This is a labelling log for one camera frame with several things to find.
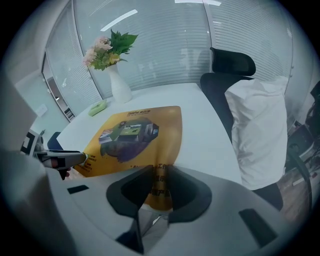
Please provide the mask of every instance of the white table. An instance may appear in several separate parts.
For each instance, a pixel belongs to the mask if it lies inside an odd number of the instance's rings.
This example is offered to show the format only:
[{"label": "white table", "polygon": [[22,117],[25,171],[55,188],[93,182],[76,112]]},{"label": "white table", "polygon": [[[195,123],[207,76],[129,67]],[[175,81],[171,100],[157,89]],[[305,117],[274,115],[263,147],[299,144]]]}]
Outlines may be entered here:
[{"label": "white table", "polygon": [[175,165],[241,184],[235,152],[214,108],[195,83],[155,86],[132,92],[131,101],[120,104],[113,97],[107,108],[89,116],[90,107],[78,115],[57,137],[64,150],[83,152],[108,118],[116,113],[165,106],[180,106],[182,141]]}]

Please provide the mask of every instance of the white cushion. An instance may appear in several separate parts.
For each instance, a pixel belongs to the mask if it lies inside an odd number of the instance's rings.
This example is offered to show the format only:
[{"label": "white cushion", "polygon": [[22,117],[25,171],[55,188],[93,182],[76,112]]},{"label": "white cushion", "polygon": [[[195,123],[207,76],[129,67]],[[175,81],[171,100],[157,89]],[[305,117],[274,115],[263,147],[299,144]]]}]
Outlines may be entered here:
[{"label": "white cushion", "polygon": [[284,93],[288,79],[241,80],[225,97],[233,115],[232,146],[242,184],[257,190],[280,180],[287,153],[287,112]]}]

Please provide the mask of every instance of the bouquet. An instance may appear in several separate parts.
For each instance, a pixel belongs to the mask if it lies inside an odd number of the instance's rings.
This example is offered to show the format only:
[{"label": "bouquet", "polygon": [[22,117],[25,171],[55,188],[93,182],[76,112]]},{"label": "bouquet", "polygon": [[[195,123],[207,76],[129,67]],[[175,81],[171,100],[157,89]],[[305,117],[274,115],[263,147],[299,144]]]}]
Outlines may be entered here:
[{"label": "bouquet", "polygon": [[111,29],[111,38],[105,36],[98,37],[83,58],[83,64],[87,67],[94,67],[95,70],[105,70],[105,68],[115,65],[125,59],[120,58],[121,54],[129,54],[132,44],[138,35],[114,33]]}]

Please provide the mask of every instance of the chair backrest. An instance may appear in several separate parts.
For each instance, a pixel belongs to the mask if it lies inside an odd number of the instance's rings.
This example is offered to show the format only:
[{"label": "chair backrest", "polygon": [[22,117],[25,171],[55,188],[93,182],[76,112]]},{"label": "chair backrest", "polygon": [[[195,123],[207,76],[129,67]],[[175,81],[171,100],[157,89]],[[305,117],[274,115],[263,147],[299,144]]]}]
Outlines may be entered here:
[{"label": "chair backrest", "polygon": [[57,137],[59,136],[60,132],[56,131],[49,141],[47,142],[47,147],[49,150],[63,150],[62,146],[59,144]]},{"label": "chair backrest", "polygon": [[229,109],[225,92],[240,80],[251,80],[256,72],[255,62],[240,52],[210,48],[213,53],[212,71],[200,79],[201,89],[219,116],[230,140],[234,118]]}]

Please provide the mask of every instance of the white vase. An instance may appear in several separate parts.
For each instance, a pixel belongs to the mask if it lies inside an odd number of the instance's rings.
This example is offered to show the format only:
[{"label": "white vase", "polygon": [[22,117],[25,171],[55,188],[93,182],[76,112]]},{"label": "white vase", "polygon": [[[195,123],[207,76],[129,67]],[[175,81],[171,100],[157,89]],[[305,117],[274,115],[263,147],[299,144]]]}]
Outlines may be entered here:
[{"label": "white vase", "polygon": [[130,87],[121,78],[117,65],[108,66],[106,69],[111,80],[111,91],[116,102],[126,103],[131,100],[132,93]]}]

